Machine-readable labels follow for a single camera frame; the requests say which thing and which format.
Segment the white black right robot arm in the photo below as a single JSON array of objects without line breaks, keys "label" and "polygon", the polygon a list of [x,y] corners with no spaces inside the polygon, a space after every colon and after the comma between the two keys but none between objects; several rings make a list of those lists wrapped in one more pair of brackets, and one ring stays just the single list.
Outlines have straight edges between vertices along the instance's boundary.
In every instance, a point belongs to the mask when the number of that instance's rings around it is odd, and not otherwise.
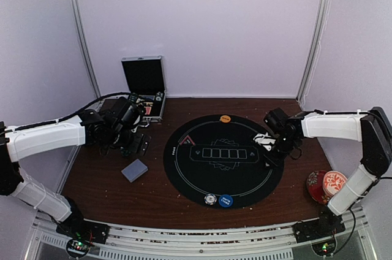
[{"label": "white black right robot arm", "polygon": [[329,201],[329,213],[314,223],[319,236],[337,227],[336,216],[363,198],[391,164],[391,123],[381,107],[354,112],[302,111],[294,116],[282,109],[264,118],[270,132],[253,140],[264,151],[266,167],[280,167],[304,139],[316,138],[336,170],[351,170],[347,183]]}]

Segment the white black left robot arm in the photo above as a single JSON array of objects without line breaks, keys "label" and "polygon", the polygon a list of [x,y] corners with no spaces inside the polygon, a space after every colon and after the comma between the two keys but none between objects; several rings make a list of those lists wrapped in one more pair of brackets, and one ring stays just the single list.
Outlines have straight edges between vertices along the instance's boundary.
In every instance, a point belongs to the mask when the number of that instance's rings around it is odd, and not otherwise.
[{"label": "white black left robot arm", "polygon": [[13,196],[31,207],[49,214],[75,238],[88,233],[76,203],[39,183],[20,167],[20,161],[42,153],[83,145],[98,145],[101,151],[120,149],[134,152],[141,136],[137,128],[143,122],[144,106],[120,96],[106,110],[92,103],[58,119],[26,124],[1,125],[1,195]]}]

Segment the blue white 10 chip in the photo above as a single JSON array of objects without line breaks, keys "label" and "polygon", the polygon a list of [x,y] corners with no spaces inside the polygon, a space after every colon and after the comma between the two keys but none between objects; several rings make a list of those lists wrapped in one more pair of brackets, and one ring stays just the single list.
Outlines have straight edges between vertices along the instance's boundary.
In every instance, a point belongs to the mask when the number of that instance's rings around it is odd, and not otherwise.
[{"label": "blue white 10 chip", "polygon": [[206,194],[204,197],[204,202],[206,205],[215,205],[217,203],[217,196],[212,193]]}]

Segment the orange big blind button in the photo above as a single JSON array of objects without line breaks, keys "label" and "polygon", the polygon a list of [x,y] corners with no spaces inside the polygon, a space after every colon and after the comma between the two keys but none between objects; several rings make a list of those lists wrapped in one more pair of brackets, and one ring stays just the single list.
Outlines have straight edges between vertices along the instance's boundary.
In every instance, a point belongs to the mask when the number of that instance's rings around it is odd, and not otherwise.
[{"label": "orange big blind button", "polygon": [[231,122],[231,117],[228,116],[228,115],[222,115],[220,117],[220,121],[223,122],[223,123],[229,123],[229,122]]}]

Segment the red triangular all-in marker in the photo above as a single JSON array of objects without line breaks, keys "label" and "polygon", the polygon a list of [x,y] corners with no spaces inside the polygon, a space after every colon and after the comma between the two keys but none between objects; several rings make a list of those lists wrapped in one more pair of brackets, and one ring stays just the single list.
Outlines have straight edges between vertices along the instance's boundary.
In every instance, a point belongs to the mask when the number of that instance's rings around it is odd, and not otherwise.
[{"label": "red triangular all-in marker", "polygon": [[180,145],[191,145],[194,146],[195,142],[192,140],[192,138],[190,137],[190,135],[187,135],[183,138],[182,141],[180,141],[179,143]]}]

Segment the blue small blind button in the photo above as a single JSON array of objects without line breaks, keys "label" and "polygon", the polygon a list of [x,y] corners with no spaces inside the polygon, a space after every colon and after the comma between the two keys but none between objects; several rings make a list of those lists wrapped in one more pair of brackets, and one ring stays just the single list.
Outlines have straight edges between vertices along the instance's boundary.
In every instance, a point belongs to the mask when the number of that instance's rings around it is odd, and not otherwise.
[{"label": "blue small blind button", "polygon": [[233,198],[228,194],[219,197],[218,203],[223,208],[230,208],[233,205]]}]

